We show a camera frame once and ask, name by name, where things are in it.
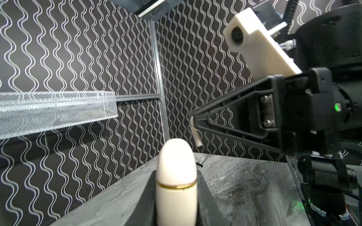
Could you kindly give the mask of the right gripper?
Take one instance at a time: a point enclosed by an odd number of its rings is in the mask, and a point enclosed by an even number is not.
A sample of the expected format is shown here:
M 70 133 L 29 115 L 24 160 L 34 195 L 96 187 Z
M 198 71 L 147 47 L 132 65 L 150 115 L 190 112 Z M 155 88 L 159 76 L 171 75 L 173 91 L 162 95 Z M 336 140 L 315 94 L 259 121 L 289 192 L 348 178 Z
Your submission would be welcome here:
M 332 154 L 340 148 L 335 89 L 325 67 L 269 75 L 195 109 L 190 126 L 287 155 Z

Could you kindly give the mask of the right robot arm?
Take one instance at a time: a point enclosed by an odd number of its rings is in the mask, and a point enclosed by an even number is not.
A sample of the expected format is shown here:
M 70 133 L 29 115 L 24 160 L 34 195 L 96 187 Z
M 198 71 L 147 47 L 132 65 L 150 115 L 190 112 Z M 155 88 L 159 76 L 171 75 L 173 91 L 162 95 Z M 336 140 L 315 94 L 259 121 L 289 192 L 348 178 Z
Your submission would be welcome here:
M 297 1 L 280 16 L 270 1 L 236 14 L 223 30 L 254 81 L 195 109 L 190 127 L 296 157 L 288 161 L 314 226 L 359 226 L 345 197 L 362 185 L 342 150 L 362 151 L 362 6 L 343 6 L 289 34 Z

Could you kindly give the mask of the beige earbud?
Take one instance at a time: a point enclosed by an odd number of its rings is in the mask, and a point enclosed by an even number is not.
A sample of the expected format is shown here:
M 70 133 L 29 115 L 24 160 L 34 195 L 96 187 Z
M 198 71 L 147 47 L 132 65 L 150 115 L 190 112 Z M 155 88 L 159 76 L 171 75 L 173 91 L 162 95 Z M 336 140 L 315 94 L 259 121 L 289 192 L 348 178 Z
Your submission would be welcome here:
M 192 136 L 193 136 L 193 139 L 194 139 L 194 141 L 195 141 L 196 147 L 202 147 L 202 146 L 203 146 L 203 143 L 202 143 L 202 141 L 201 141 L 199 131 L 196 129 L 196 127 L 195 127 L 195 125 L 194 125 L 194 118 L 193 118 L 193 116 L 190 118 L 189 124 L 190 124 L 190 131 L 191 131 L 191 133 L 192 133 Z

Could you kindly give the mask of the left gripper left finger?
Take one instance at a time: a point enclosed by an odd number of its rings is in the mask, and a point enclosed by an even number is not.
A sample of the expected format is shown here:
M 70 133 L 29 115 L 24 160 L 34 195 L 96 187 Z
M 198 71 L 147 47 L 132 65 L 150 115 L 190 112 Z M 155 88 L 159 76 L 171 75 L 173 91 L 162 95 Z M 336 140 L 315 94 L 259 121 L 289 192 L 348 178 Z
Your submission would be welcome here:
M 154 170 L 125 226 L 156 226 L 156 171 Z

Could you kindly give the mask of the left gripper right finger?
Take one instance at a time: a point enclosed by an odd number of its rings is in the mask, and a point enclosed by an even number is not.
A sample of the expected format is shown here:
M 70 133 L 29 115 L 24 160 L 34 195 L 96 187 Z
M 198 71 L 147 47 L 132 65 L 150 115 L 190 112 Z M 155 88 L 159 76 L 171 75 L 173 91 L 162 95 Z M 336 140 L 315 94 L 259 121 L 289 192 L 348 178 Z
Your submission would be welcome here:
M 198 213 L 197 226 L 228 226 L 202 175 L 197 171 Z

